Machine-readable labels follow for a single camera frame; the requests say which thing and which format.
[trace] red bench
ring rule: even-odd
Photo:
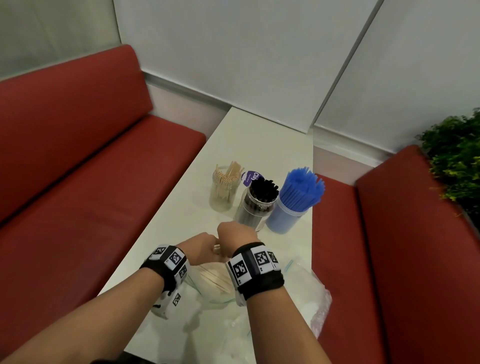
[[[147,114],[130,46],[5,80],[0,100],[1,359],[98,294],[205,136]]]
[[[333,298],[332,363],[480,363],[480,243],[418,147],[355,187],[323,178],[312,268]]]

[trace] blue straw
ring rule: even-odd
[[[320,202],[325,192],[325,183],[318,180],[315,173],[308,167],[290,171],[280,190],[280,200],[286,208],[303,212]]]

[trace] forearm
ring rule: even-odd
[[[247,308],[258,364],[330,364],[284,287],[252,296]]]
[[[164,282],[140,269],[40,332],[2,364],[88,364],[116,359],[160,297]]]

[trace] wristband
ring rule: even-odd
[[[239,306],[245,306],[247,299],[255,294],[280,288],[285,283],[277,258],[260,242],[237,249],[226,266]]]
[[[185,253],[173,245],[160,245],[140,268],[149,268],[163,278],[165,285],[162,295],[155,302],[151,311],[158,316],[168,318],[180,301],[181,295],[178,290],[190,269],[190,263]]]

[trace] left hand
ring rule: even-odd
[[[185,253],[190,265],[198,266],[211,262],[225,263],[228,260],[227,257],[220,254],[219,250],[214,252],[213,247],[216,244],[218,244],[216,236],[202,232],[177,246]]]

